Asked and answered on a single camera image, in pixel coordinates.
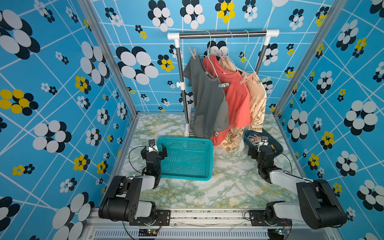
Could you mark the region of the beige compass print t-shirt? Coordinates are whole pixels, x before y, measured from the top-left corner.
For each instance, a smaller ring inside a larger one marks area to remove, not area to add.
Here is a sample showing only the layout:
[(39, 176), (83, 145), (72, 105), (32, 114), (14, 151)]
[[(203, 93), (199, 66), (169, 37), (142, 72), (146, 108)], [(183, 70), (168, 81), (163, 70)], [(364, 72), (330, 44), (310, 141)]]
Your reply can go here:
[[(218, 61), (219, 64), (224, 67), (226, 70), (232, 71), (232, 64), (228, 65), (224, 62), (224, 59)], [(267, 102), (267, 93), (262, 84), (257, 84), (255, 81), (248, 81), (244, 83), (250, 93), (250, 113), (251, 113), (251, 124), (245, 128), (248, 128), (251, 131), (262, 132), (266, 102)]]

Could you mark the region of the dark grey garment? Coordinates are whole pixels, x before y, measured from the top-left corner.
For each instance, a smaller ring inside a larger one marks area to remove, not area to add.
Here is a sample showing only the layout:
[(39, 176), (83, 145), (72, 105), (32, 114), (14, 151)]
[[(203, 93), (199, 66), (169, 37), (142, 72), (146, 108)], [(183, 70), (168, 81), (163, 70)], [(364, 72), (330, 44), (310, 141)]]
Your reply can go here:
[(183, 71), (192, 88), (195, 113), (191, 131), (198, 138), (212, 138), (229, 127), (229, 105), (219, 78), (211, 78), (203, 67), (202, 59), (190, 58)]

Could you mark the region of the mint green clothespin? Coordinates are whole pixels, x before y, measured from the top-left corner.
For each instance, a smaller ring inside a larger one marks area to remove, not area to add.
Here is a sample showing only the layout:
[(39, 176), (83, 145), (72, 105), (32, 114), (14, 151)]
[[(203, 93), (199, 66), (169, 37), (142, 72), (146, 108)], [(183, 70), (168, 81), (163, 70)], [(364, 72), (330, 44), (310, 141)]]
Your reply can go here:
[(263, 84), (263, 83), (266, 83), (266, 82), (268, 82), (270, 80), (271, 80), (270, 77), (266, 77), (266, 78), (258, 80), (257, 84)]

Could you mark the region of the blue wire hanger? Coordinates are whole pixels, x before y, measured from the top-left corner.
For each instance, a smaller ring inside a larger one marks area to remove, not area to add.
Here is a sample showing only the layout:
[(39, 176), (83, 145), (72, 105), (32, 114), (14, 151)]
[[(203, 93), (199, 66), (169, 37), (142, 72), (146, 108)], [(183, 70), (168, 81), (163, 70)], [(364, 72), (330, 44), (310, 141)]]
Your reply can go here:
[(232, 44), (232, 42), (233, 42), (233, 33), (231, 32), (231, 31), (228, 31), (230, 34), (231, 34), (231, 42), (228, 44), (228, 51), (227, 51), (227, 54), (224, 56), (224, 60), (223, 60), (223, 63), (225, 62), (227, 65), (229, 64), (229, 63), (231, 63), (232, 64), (232, 70), (234, 71), (234, 72), (239, 72), (239, 69), (236, 67), (236, 65), (234, 64), (234, 62), (231, 60), (231, 58), (230, 58), (230, 56), (229, 56), (229, 54), (230, 54), (230, 47), (231, 47), (231, 44)]

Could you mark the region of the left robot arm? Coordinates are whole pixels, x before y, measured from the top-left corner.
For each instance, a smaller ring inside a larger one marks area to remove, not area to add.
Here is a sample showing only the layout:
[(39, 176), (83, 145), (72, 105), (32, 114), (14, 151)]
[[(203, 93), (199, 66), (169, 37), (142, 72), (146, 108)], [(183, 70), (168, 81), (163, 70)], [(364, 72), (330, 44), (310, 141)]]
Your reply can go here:
[(101, 219), (113, 222), (128, 222), (149, 225), (162, 223), (157, 213), (156, 203), (141, 201), (141, 192), (157, 188), (161, 180), (161, 161), (168, 156), (167, 148), (161, 144), (158, 149), (154, 140), (141, 150), (146, 167), (137, 177), (115, 176), (107, 188), (107, 192), (99, 207)]

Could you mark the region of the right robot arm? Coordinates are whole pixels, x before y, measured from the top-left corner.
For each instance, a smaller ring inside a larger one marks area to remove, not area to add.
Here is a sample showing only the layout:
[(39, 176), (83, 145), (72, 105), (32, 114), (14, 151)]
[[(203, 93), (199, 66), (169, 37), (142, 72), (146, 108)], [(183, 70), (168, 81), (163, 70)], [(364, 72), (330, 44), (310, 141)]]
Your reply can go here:
[(265, 221), (269, 225), (287, 219), (304, 222), (317, 230), (339, 228), (347, 222), (347, 215), (327, 181), (305, 179), (278, 168), (274, 163), (275, 150), (268, 145), (250, 148), (249, 155), (257, 161), (258, 173), (263, 180), (298, 196), (297, 204), (284, 201), (268, 203)]

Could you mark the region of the pile of coloured clothespins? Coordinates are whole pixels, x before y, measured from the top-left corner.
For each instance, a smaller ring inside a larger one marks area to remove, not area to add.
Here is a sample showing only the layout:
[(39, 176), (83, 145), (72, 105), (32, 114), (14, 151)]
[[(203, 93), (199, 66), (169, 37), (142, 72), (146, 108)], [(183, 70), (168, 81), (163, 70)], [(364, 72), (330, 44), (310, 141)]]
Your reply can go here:
[[(257, 133), (254, 133), (254, 134), (251, 134), (247, 137), (245, 137), (245, 140), (244, 142), (249, 146), (249, 147), (253, 147), (253, 148), (257, 148), (259, 149), (259, 142), (261, 141), (261, 138), (262, 136), (266, 136), (266, 135), (258, 135)], [(272, 143), (275, 141), (275, 138), (273, 138), (272, 136), (266, 136), (269, 138), (269, 145), (268, 146), (272, 146)]]

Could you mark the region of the dark grey clothespin tray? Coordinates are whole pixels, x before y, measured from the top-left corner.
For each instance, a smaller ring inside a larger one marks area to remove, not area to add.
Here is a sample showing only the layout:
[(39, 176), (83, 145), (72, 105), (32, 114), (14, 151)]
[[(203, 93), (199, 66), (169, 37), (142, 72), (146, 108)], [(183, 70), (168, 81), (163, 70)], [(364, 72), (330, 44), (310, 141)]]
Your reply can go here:
[(273, 148), (275, 157), (284, 151), (283, 146), (265, 129), (262, 129), (261, 133), (248, 130), (244, 133), (243, 139), (249, 147), (249, 156), (253, 156), (253, 158), (257, 155), (260, 145), (268, 145)]

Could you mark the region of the teal laundry basket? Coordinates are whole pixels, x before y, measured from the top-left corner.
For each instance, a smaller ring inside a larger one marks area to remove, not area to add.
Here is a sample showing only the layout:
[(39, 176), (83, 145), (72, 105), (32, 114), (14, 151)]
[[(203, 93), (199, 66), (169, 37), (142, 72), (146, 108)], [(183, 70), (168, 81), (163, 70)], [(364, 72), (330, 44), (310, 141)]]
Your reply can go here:
[(214, 149), (209, 139), (161, 137), (159, 150), (167, 149), (161, 161), (161, 177), (191, 181), (208, 181), (212, 177)]

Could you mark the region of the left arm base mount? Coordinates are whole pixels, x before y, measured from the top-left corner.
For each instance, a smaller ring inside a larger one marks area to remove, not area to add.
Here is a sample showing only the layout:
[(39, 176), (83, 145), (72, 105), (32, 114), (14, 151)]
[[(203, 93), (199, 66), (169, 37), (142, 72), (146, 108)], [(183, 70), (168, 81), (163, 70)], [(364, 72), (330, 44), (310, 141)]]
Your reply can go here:
[(130, 226), (169, 226), (171, 220), (171, 210), (156, 210), (149, 217), (135, 218), (130, 222)]

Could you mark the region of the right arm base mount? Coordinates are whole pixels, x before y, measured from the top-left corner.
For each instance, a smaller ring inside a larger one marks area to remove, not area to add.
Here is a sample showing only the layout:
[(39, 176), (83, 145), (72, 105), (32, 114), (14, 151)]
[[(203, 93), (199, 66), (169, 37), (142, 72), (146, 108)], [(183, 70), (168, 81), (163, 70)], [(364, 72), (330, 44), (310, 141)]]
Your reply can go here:
[(292, 220), (271, 219), (267, 221), (265, 210), (250, 210), (244, 213), (244, 218), (251, 222), (252, 227), (290, 227)]

